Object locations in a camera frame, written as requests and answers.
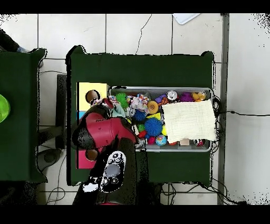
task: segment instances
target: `white towel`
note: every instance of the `white towel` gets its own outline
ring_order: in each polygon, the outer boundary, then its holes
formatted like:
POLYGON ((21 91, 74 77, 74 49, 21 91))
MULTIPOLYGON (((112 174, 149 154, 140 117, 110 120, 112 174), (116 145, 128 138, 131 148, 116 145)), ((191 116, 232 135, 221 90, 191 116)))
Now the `white towel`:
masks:
POLYGON ((214 141, 215 115, 210 100, 162 105, 168 142, 184 138, 214 141))

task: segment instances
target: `purple toy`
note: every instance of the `purple toy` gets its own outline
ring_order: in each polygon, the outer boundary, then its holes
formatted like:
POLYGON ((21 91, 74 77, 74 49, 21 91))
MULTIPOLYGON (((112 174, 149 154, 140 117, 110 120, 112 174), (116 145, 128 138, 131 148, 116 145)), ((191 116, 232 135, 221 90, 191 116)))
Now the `purple toy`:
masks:
POLYGON ((183 92, 179 98, 180 102, 194 102, 190 92, 183 92))
POLYGON ((160 97, 156 98, 155 102, 157 102, 159 104, 162 101, 163 97, 167 97, 166 94, 163 94, 160 97))

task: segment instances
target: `plastic storage bin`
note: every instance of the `plastic storage bin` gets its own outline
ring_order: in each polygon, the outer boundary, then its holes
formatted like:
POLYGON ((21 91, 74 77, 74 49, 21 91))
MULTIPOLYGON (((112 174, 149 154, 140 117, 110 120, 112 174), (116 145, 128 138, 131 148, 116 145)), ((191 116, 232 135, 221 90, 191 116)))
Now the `plastic storage bin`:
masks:
MULTIPOLYGON (((125 92, 127 95, 128 93, 133 94, 146 94, 150 95, 151 100, 154 100, 161 96, 162 94, 167 93, 170 90, 174 90, 180 96, 183 92, 201 92, 204 91, 206 93, 206 99, 210 99, 213 103, 213 93, 212 90, 209 88, 192 88, 192 87, 125 87, 125 88, 115 88, 112 87, 109 90, 110 95, 116 95, 120 92, 125 92)), ((148 152, 207 152, 211 149, 211 141, 206 140, 203 146, 196 146, 193 140, 189 140, 188 146, 181 146, 179 144, 176 145, 169 145, 166 144, 164 146, 158 146, 157 144, 153 145, 145 145, 144 147, 137 147, 136 151, 140 150, 147 150, 148 152)))

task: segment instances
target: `green spiky ball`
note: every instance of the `green spiky ball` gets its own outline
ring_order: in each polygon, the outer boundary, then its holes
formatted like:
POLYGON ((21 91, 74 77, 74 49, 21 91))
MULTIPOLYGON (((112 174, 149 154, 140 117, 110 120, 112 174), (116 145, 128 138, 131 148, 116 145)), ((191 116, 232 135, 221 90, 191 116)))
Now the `green spiky ball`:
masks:
POLYGON ((138 125, 138 131, 139 131, 139 132, 144 131, 144 124, 139 124, 139 125, 138 125))
POLYGON ((120 103, 121 107, 125 110, 126 108, 129 107, 129 104, 126 100, 126 94, 124 92, 120 92, 116 94, 116 100, 120 103))

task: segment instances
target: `green tabletop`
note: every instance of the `green tabletop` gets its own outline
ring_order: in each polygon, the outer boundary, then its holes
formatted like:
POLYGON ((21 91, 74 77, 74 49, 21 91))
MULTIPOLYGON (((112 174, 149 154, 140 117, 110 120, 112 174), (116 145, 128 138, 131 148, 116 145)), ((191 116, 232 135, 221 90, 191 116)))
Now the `green tabletop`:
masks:
POLYGON ((0 123, 0 181, 45 182, 36 166, 37 68, 45 50, 0 52, 0 94, 9 116, 0 123))
MULTIPOLYGON (((76 122, 77 82, 99 82, 109 86, 211 88, 213 59, 211 52, 161 56, 86 54, 83 47, 74 47, 67 55, 67 60, 71 61, 71 122, 76 122)), ((67 167, 72 184, 86 181, 90 172, 76 169, 75 155, 72 148, 70 166, 67 167)), ((148 166, 150 182, 190 181, 210 185, 210 151, 148 152, 148 166)))

